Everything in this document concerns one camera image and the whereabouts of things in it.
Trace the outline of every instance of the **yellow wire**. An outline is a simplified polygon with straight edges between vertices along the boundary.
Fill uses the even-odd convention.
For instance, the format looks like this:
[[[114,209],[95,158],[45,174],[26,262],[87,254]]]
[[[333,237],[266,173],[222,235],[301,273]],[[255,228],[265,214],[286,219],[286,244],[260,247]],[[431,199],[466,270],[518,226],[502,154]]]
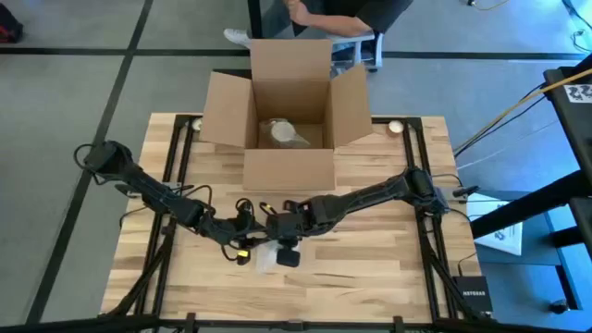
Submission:
[[[460,146],[454,148],[454,151],[459,151],[461,150],[465,145],[471,143],[474,139],[480,137],[483,133],[485,133],[487,130],[489,130],[491,127],[493,127],[497,122],[499,122],[500,120],[504,119],[506,116],[508,116],[511,111],[515,110],[516,108],[518,108],[520,105],[523,105],[524,103],[530,101],[531,99],[539,96],[542,93],[546,93],[550,90],[553,90],[557,87],[561,87],[562,85],[572,82],[574,80],[578,80],[580,78],[583,78],[586,75],[590,75],[592,74],[592,68],[586,71],[581,72],[580,74],[576,74],[573,75],[567,79],[563,79],[557,83],[553,83],[551,84],[549,87],[545,87],[544,89],[539,89],[537,91],[532,92],[531,94],[529,94],[528,96],[526,96],[524,99],[520,100],[520,102],[518,102],[517,104],[515,104],[514,106],[510,107],[509,109],[507,109],[506,111],[502,112],[499,116],[497,116],[495,119],[493,119],[490,123],[488,123],[487,125],[485,125],[484,128],[482,128],[480,131],[478,131],[473,137],[471,137],[471,139],[463,142]]]
[[[473,7],[477,8],[477,9],[479,9],[479,10],[491,10],[491,9],[495,9],[495,8],[497,8],[497,7],[499,7],[499,6],[505,5],[505,4],[507,4],[508,2],[510,2],[510,0],[505,0],[505,1],[502,1],[502,2],[500,2],[499,4],[497,4],[497,5],[495,5],[495,6],[492,6],[492,7],[489,7],[489,8],[481,8],[481,7],[478,7],[478,6],[476,5],[476,3],[473,3]]]

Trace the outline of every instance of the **open cardboard box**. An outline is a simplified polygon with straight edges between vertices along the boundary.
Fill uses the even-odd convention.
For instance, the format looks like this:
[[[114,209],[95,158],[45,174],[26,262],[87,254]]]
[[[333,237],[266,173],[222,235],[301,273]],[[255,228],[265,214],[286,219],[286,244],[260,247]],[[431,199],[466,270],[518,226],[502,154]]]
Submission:
[[[254,40],[253,80],[213,72],[200,140],[245,148],[247,190],[334,190],[333,151],[372,133],[364,65],[334,80],[330,40]],[[277,149],[259,123],[285,118],[311,145]]]

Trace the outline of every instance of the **concrete floor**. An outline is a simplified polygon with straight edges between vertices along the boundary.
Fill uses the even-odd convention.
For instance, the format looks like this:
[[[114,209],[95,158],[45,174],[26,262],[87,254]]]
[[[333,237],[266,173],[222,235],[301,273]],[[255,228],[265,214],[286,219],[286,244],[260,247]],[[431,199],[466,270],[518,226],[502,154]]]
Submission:
[[[583,14],[592,14],[584,1],[578,1],[573,2],[581,4]],[[561,0],[514,0],[489,12],[463,2],[415,0],[388,32],[385,51],[576,52],[570,36],[579,23],[568,16]],[[144,2],[3,3],[26,26],[25,41],[14,46],[121,49],[130,42]],[[139,48],[235,49],[222,30],[248,24],[245,1],[154,0]],[[22,323],[27,316],[80,177],[71,153],[93,138],[122,59],[118,55],[0,55],[0,152],[4,157],[0,209],[5,216],[0,223],[0,326]],[[545,69],[572,64],[386,59],[384,68],[368,76],[371,110],[377,115],[445,116],[456,145],[541,83]],[[248,67],[246,57],[134,57],[107,138],[124,142],[137,154],[152,112],[199,112],[212,68]],[[550,104],[541,103],[462,155],[457,161],[462,179],[491,190],[531,191],[573,171],[576,163],[556,120]],[[508,150],[471,165],[508,145]],[[564,153],[549,161],[549,150]],[[117,244],[117,219],[125,205],[125,198],[111,187],[90,187],[43,320],[97,314]],[[579,250],[573,251],[573,258],[582,257]],[[573,261],[577,269],[588,269],[582,264],[589,263],[587,258]],[[491,275],[500,272],[493,269]],[[550,300],[554,297],[541,293]],[[502,322],[541,322],[535,316],[500,315]],[[563,327],[566,321],[541,315],[549,327]]]

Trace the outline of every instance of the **butcher block tabletop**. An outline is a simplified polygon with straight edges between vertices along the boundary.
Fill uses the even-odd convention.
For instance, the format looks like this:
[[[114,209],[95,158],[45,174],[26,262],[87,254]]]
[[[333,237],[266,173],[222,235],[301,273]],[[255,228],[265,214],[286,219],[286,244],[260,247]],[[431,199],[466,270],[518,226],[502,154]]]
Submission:
[[[152,114],[142,154],[139,159],[134,156],[156,179],[163,177],[175,116]],[[432,174],[456,174],[444,117],[422,117],[422,122]],[[388,136],[386,128],[375,124],[373,134],[336,149],[334,193],[373,185],[407,167],[402,137]],[[184,137],[181,132],[172,179],[177,178]],[[197,142],[197,137],[191,145],[185,183],[212,187],[217,217],[234,217],[235,203],[242,197],[251,199],[255,206],[266,202],[281,207],[284,200],[298,202],[326,193],[245,191],[242,150]],[[413,134],[412,138],[415,163],[419,164]],[[438,186],[458,186],[458,180],[451,177],[434,178],[434,182]],[[207,191],[198,191],[191,198],[205,201]],[[450,206],[465,212],[464,205]],[[127,209],[141,207],[140,199],[131,199]],[[265,214],[258,208],[255,215],[257,221],[265,223]],[[103,312],[114,308],[140,276],[153,218],[154,213],[144,209],[123,220]],[[443,216],[442,229],[450,272],[455,275],[459,260],[475,252],[471,229],[465,217],[454,212]],[[258,258],[257,250],[249,264],[239,266],[227,261],[212,240],[184,228],[176,232],[163,318],[184,319],[187,313],[196,313],[201,320],[384,323],[400,315],[406,323],[431,322],[417,224],[414,210],[407,203],[392,201],[358,211],[327,234],[304,239],[300,244],[301,263],[296,268],[266,265],[266,260]],[[236,252],[228,248],[228,254],[234,256]],[[476,256],[462,262],[462,271],[466,276],[480,275]],[[435,277],[440,312],[446,315],[443,287],[438,275]],[[149,305],[154,288],[155,278],[148,293]]]

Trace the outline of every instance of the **white sneaker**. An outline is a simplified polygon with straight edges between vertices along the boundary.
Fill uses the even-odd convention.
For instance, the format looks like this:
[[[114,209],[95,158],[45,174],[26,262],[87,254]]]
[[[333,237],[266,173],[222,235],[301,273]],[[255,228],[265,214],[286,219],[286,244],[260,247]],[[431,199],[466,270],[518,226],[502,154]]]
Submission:
[[[247,31],[224,29],[224,37],[235,44],[251,49],[251,38],[249,38]]]

